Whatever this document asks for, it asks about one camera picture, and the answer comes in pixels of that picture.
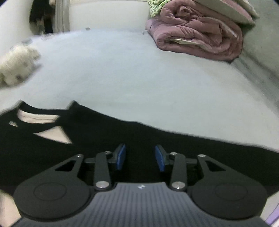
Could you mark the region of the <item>beige bear raglan shirt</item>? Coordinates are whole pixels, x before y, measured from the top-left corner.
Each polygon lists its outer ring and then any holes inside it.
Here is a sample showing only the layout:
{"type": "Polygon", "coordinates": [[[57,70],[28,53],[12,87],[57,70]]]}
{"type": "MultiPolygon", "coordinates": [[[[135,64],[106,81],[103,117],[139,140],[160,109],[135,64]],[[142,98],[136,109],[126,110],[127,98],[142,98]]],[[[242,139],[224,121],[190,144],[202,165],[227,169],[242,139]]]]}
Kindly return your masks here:
{"type": "Polygon", "coordinates": [[[127,154],[116,181],[161,181],[154,156],[155,145],[160,144],[167,152],[188,158],[208,155],[260,182],[268,195],[278,191],[277,152],[121,121],[77,102],[65,110],[19,102],[1,113],[1,226],[11,226],[20,218],[12,196],[22,181],[76,154],[91,158],[121,143],[127,154]]]}

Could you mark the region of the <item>folded white purple clothes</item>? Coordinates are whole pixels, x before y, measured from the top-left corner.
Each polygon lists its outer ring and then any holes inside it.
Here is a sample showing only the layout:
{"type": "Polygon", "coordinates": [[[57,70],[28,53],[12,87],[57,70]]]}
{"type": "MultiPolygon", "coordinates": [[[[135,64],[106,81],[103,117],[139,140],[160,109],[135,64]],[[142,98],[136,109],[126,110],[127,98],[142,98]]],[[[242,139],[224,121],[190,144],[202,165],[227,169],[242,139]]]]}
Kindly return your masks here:
{"type": "Polygon", "coordinates": [[[271,227],[279,227],[279,205],[276,206],[265,222],[271,227]]]}

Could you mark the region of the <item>white plush dog toy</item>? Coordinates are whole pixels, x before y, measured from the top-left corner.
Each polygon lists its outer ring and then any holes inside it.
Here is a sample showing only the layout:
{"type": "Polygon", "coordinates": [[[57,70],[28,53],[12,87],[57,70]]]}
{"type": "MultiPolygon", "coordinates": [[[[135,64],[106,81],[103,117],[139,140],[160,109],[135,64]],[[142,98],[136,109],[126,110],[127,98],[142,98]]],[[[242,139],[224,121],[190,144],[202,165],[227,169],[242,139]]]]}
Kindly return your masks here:
{"type": "Polygon", "coordinates": [[[33,46],[18,44],[1,57],[1,86],[15,86],[25,81],[35,70],[41,54],[33,46]]]}

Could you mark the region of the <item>grey bed sheet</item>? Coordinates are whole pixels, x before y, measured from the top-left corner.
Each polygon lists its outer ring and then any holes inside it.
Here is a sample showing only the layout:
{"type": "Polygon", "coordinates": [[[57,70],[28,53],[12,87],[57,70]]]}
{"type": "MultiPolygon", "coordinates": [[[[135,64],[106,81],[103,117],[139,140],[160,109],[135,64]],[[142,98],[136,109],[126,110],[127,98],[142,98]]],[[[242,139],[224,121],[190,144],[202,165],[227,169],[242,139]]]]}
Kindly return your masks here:
{"type": "Polygon", "coordinates": [[[143,31],[34,36],[39,69],[1,90],[1,110],[23,100],[65,108],[75,100],[126,121],[278,150],[278,114],[233,66],[162,51],[143,31]]]}

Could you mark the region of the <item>grey padded headboard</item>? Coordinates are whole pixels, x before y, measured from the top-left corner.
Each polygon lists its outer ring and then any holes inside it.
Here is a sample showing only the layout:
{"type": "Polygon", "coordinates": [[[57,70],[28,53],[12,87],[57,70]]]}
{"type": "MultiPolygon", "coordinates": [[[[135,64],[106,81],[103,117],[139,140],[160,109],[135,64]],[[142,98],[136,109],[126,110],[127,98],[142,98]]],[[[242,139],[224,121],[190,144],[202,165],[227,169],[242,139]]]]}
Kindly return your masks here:
{"type": "Polygon", "coordinates": [[[260,17],[243,27],[242,53],[233,65],[269,99],[278,102],[278,4],[250,1],[260,17]]]}

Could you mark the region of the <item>left grey curtain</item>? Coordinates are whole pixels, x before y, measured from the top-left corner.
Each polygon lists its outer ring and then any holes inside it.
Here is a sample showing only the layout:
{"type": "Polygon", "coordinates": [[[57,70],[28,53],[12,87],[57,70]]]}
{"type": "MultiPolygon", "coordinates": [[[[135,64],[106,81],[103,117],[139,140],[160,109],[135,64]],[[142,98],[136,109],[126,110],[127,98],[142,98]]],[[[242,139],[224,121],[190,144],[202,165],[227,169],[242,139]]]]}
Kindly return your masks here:
{"type": "Polygon", "coordinates": [[[70,0],[56,0],[54,14],[55,33],[65,33],[70,30],[70,0]]]}

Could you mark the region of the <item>pink rolled quilt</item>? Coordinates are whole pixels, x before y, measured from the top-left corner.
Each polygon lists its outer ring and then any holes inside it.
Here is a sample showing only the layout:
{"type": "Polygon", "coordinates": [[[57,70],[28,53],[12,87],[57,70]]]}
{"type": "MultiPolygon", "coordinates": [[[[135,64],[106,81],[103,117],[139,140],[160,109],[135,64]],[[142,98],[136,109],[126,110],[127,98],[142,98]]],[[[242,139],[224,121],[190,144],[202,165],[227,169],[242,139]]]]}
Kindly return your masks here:
{"type": "Polygon", "coordinates": [[[232,61],[243,46],[241,28],[228,17],[195,1],[170,1],[146,30],[163,51],[216,61],[232,61]]]}

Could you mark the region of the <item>dark jacket on rack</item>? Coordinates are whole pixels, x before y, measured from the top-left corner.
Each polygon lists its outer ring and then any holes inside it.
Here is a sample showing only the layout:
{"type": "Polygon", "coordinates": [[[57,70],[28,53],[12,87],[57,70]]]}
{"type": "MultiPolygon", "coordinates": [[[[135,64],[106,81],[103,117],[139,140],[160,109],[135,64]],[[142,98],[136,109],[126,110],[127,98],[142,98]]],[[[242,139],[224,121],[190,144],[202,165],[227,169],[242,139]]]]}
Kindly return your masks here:
{"type": "Polygon", "coordinates": [[[54,6],[55,1],[33,0],[29,23],[37,34],[53,33],[52,19],[54,16],[54,6]]]}

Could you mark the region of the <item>pink beige pillow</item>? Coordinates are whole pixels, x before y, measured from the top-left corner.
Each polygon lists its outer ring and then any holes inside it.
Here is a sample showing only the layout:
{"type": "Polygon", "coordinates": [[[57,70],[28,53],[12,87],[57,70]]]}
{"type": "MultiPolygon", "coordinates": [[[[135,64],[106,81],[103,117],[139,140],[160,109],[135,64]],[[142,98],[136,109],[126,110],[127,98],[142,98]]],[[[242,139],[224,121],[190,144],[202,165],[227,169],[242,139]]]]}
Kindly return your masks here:
{"type": "Polygon", "coordinates": [[[253,18],[259,16],[249,1],[197,0],[195,2],[224,15],[239,24],[254,25],[253,18]]]}

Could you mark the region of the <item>green patterned blanket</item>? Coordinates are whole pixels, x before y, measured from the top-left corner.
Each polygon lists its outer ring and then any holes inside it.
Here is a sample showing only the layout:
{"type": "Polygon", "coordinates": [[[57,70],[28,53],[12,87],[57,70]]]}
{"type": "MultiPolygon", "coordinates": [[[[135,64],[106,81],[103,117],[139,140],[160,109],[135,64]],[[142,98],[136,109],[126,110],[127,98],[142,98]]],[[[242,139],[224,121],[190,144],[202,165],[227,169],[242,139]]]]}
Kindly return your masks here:
{"type": "Polygon", "coordinates": [[[150,16],[155,17],[160,14],[162,7],[171,0],[147,0],[150,16]]]}

